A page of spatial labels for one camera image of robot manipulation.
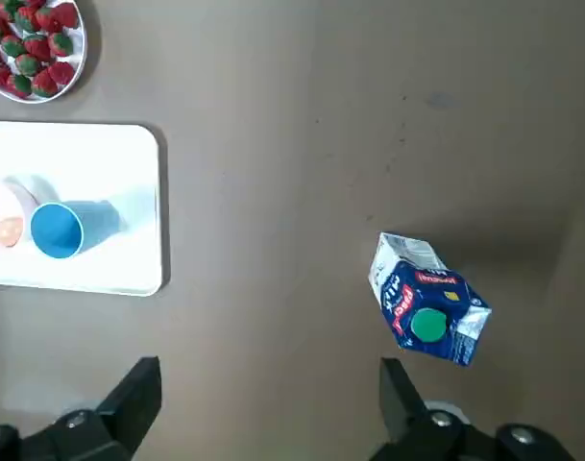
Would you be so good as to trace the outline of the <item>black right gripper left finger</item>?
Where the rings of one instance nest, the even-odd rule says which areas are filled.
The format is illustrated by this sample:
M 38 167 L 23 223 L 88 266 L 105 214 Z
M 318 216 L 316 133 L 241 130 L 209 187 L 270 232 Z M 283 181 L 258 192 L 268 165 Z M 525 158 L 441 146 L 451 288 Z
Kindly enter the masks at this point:
M 142 357 L 94 409 L 71 411 L 27 437 L 0 425 L 0 460 L 130 460 L 160 409 L 159 358 Z

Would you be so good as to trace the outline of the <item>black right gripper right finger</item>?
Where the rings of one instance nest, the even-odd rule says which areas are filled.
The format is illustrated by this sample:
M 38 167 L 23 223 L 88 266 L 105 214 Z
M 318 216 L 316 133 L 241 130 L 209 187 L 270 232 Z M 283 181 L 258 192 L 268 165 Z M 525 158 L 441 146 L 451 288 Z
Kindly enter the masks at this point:
M 380 360 L 379 408 L 388 441 L 371 456 L 373 460 L 574 460 L 539 427 L 505 424 L 488 435 L 449 406 L 428 407 L 396 358 Z

